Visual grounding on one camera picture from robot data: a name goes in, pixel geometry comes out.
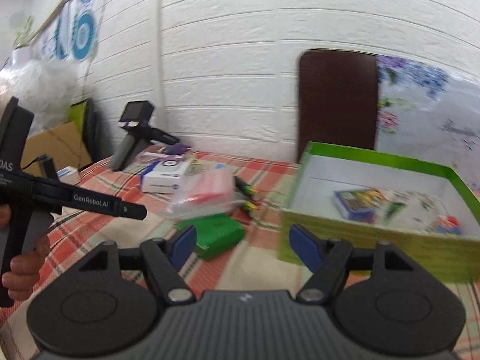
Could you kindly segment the person's left hand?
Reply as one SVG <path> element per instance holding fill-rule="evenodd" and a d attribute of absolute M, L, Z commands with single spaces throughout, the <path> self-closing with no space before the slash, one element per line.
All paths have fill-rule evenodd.
<path fill-rule="evenodd" d="M 10 299 L 22 302 L 32 295 L 49 252 L 50 240 L 45 235 L 37 239 L 35 249 L 31 253 L 12 258 L 10 271 L 1 277 L 1 284 L 7 289 Z"/>

